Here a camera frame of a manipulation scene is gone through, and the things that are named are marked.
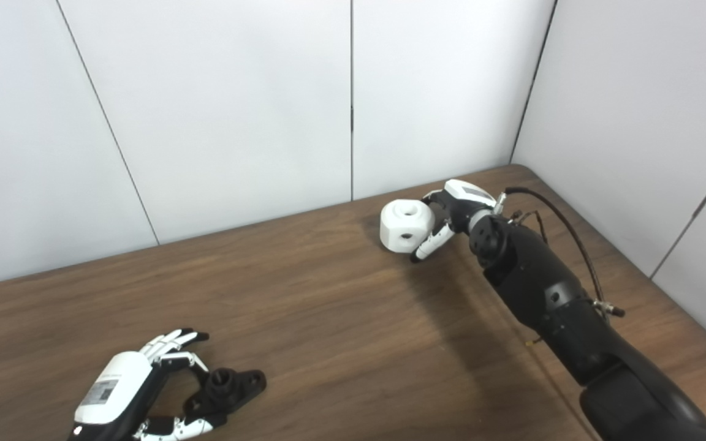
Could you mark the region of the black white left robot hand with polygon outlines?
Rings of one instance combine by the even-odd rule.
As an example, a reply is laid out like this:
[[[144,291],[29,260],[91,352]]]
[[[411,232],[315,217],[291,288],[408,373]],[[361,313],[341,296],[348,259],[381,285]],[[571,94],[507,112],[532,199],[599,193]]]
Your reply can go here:
[[[115,355],[75,410],[69,440],[185,440],[212,432],[227,418],[148,416],[169,375],[190,369],[200,382],[210,370],[185,348],[208,333],[182,328],[157,335],[140,350]]]

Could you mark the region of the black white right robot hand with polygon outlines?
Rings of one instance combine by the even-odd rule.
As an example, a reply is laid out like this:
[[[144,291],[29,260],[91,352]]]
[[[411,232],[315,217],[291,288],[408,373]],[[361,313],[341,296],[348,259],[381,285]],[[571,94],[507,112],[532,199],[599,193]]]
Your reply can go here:
[[[424,262],[437,249],[445,246],[454,235],[468,234],[483,217],[502,212],[499,199],[493,198],[481,187],[461,179],[449,179],[442,189],[426,193],[420,201],[426,206],[437,205],[444,217],[412,251],[410,262],[413,263]]]

